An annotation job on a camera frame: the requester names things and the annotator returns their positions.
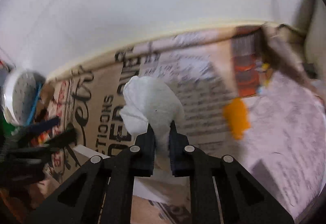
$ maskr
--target metal screw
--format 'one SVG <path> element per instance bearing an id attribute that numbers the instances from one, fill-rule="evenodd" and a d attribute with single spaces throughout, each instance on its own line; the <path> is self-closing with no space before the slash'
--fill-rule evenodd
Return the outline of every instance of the metal screw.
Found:
<path id="1" fill-rule="evenodd" d="M 91 157 L 91 163 L 98 163 L 101 161 L 101 157 L 100 156 L 93 156 Z"/>
<path id="2" fill-rule="evenodd" d="M 225 156 L 223 157 L 223 160 L 224 160 L 225 162 L 233 162 L 233 157 L 230 156 L 230 155 L 225 155 Z"/>
<path id="3" fill-rule="evenodd" d="M 191 145 L 185 146 L 185 151 L 186 152 L 193 152 L 194 150 L 195 150 L 194 146 L 191 146 Z"/>
<path id="4" fill-rule="evenodd" d="M 138 152 L 141 150 L 141 148 L 136 145 L 131 146 L 129 149 L 131 152 Z"/>

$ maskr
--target yellow object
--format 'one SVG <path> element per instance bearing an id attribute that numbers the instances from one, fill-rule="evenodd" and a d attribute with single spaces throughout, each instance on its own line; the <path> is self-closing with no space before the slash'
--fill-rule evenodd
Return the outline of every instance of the yellow object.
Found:
<path id="1" fill-rule="evenodd" d="M 247 108 L 241 98 L 235 98 L 226 105 L 223 109 L 223 115 L 229 124 L 234 139 L 242 139 L 243 132 L 250 128 L 250 123 Z"/>
<path id="2" fill-rule="evenodd" d="M 267 79 L 267 80 L 264 81 L 263 85 L 264 85 L 265 87 L 267 87 L 267 86 L 269 85 L 269 82 L 270 82 L 270 80 Z"/>
<path id="3" fill-rule="evenodd" d="M 266 71 L 266 70 L 269 69 L 269 66 L 270 65 L 268 63 L 264 63 L 263 65 L 261 65 L 261 68 L 262 68 L 263 71 Z"/>

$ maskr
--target orange object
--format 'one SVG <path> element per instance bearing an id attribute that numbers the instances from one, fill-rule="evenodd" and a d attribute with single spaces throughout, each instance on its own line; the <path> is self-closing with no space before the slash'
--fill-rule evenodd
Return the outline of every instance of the orange object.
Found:
<path id="1" fill-rule="evenodd" d="M 247 108 L 241 98 L 235 98 L 226 105 L 223 109 L 223 115 L 229 124 L 234 139 L 242 139 L 243 132 L 250 128 L 250 122 L 248 121 Z"/>
<path id="2" fill-rule="evenodd" d="M 259 74 L 256 70 L 256 57 L 251 55 L 233 57 L 235 81 L 239 97 L 249 97 L 256 94 L 260 86 Z"/>

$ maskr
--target white wall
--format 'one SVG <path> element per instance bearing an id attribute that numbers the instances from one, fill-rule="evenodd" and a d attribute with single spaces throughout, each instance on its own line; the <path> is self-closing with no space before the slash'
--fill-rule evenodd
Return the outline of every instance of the white wall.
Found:
<path id="1" fill-rule="evenodd" d="M 72 60 L 177 31 L 248 20 L 296 26 L 302 1 L 0 0 L 0 57 L 46 75 Z"/>
<path id="2" fill-rule="evenodd" d="M 322 0 L 316 1 L 316 9 L 304 47 L 307 61 L 314 63 L 319 78 L 326 84 L 326 6 Z M 323 92 L 326 99 L 326 86 Z"/>

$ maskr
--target crumpled white towel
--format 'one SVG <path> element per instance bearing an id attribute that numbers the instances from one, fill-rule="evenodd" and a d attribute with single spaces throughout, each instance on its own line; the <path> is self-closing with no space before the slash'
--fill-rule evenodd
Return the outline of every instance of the crumpled white towel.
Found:
<path id="1" fill-rule="evenodd" d="M 170 124 L 184 119 L 182 104 L 161 80 L 134 76 L 123 88 L 126 105 L 120 110 L 127 131 L 134 137 L 146 133 L 150 123 L 155 133 L 155 161 L 163 170 L 170 170 Z"/>

